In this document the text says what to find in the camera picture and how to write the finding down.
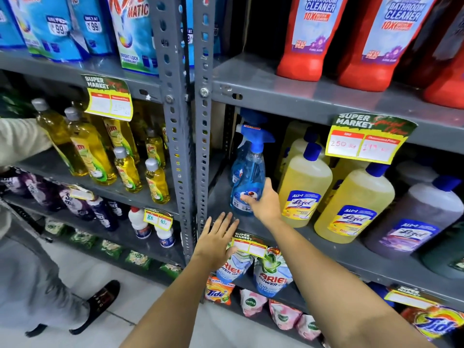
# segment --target dettol pouch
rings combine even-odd
[[[108,0],[116,42],[125,69],[158,74],[148,0]]]
[[[224,283],[230,283],[242,276],[252,265],[254,257],[251,254],[237,251],[227,262],[216,271],[216,276]]]
[[[284,331],[292,329],[303,314],[300,310],[293,309],[272,299],[269,299],[269,310],[272,320]]]
[[[297,331],[301,337],[309,341],[312,341],[321,334],[321,330],[316,326],[314,317],[305,314],[301,315],[297,322]]]
[[[246,317],[260,313],[263,310],[264,304],[267,303],[266,297],[250,290],[240,290],[240,297],[243,314]]]
[[[0,49],[17,49],[25,46],[10,4],[7,0],[0,0]]]
[[[267,248],[264,258],[257,258],[254,269],[255,285],[258,293],[273,298],[277,292],[293,281],[278,248]]]
[[[206,282],[205,298],[213,302],[230,305],[230,296],[234,287],[235,284],[223,283],[216,276],[210,275]]]
[[[433,306],[428,310],[407,308],[403,310],[401,316],[429,341],[464,325],[464,313],[441,305]]]
[[[69,0],[8,0],[27,49],[55,62],[90,56]]]
[[[112,34],[110,33],[112,30],[108,23],[109,15],[105,15],[100,2],[101,0],[71,0],[79,28],[92,55],[113,53]]]

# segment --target yellow liquid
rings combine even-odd
[[[139,153],[137,152],[136,142],[132,135],[131,127],[129,122],[119,121],[114,118],[104,118],[106,130],[113,143],[114,147],[124,146],[127,153],[132,156],[135,164],[140,161]]]
[[[331,242],[345,244],[352,242],[385,208],[393,201],[395,191],[392,184],[384,177],[374,177],[369,175],[364,169],[352,171],[343,181],[337,193],[333,196],[324,212],[319,216],[314,224],[316,233]],[[342,219],[342,215],[337,215],[345,206],[353,206],[349,210],[359,208],[374,211],[376,215],[366,217],[352,211],[345,211],[350,221],[350,215],[363,218],[358,221],[358,225],[353,223],[337,223]]]
[[[148,186],[150,187],[151,198],[156,204],[166,204],[171,200],[169,190],[167,188],[166,176],[162,168],[156,171],[147,171]]]
[[[137,193],[142,189],[142,182],[131,156],[127,155],[124,159],[115,159],[115,166],[128,192]]]
[[[303,155],[295,156],[288,163],[279,192],[282,220],[293,228],[306,226],[316,210],[317,195],[320,200],[331,181],[332,171],[325,162],[319,159],[308,161]],[[312,193],[316,197],[305,196],[301,192]]]
[[[90,123],[71,121],[68,131],[92,179],[106,186],[114,183],[117,176],[96,128]]]
[[[166,159],[164,157],[163,139],[161,137],[148,137],[145,142],[147,146],[148,157],[156,159],[156,161],[158,161],[158,165],[162,168],[165,168]]]
[[[42,111],[38,113],[37,124],[47,133],[71,174],[85,176],[87,169],[71,142],[64,117],[53,110]]]
[[[317,210],[319,212],[324,211],[329,201],[333,198],[335,193],[337,193],[337,190],[338,190],[337,188],[345,180],[347,175],[351,173],[351,171],[357,170],[359,168],[365,169],[368,166],[368,164],[369,162],[367,161],[359,161],[359,160],[353,160],[353,159],[340,159],[337,165],[332,170],[333,172],[332,183],[330,183],[327,193],[325,193],[324,197],[322,198],[322,201],[317,206]]]

